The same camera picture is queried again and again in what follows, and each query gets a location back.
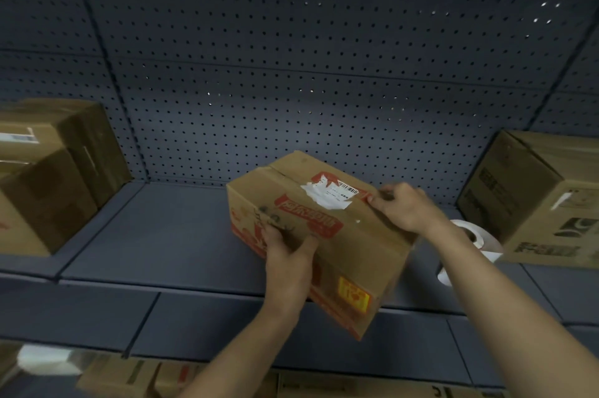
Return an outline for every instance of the perforated metal panel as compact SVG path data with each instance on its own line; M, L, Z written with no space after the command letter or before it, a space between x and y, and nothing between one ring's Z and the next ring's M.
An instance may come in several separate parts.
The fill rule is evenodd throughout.
M145 178L131 127L101 58L0 52L0 100L44 96L102 103L131 173Z
M83 0L0 0L0 48L100 56Z
M599 95L599 29L595 29L580 55L572 63L559 89Z
M599 95L554 93L531 130L599 137Z
M549 87L595 0L91 0L111 57Z
M543 92L121 60L114 67L154 180L224 184L304 150L367 182L453 202L490 137Z

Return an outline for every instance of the yellow sticker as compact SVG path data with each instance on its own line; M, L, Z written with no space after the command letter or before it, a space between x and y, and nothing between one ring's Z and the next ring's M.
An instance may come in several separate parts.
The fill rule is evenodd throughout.
M370 295L342 276L339 277L339 288L337 289L337 292L343 300L348 302L348 304L353 306L356 310L361 313L366 313L366 311L368 311Z

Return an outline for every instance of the right hand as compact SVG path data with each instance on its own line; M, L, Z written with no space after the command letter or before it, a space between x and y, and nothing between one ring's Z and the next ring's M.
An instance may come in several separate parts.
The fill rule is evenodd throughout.
M432 227L449 223L445 213L426 196L422 188L412 188L402 182L382 186L380 192L387 198L369 196L368 203L401 229L426 237Z

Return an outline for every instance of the white tape roll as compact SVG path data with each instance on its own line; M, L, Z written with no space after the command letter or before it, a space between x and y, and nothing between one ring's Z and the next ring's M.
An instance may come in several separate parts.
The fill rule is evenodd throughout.
M503 247L501 246L501 243L483 228L464 220L451 220L451 222L472 234L469 235L472 243L474 243L476 248L478 248L492 263L502 256ZM445 267L438 273L437 278L445 286L451 286L451 281L449 281L449 276L447 276Z

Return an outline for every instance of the hand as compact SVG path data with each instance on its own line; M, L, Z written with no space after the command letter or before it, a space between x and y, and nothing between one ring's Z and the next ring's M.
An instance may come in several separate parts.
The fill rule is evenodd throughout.
M310 291L312 259L318 239L309 235L304 243L291 252L283 242L281 232L271 225L262 228L266 241L265 311L290 318L295 325Z
M397 227L427 236L430 229L449 220L424 193L422 188L412 188L403 182L380 188L385 198L369 196L368 202L383 212Z

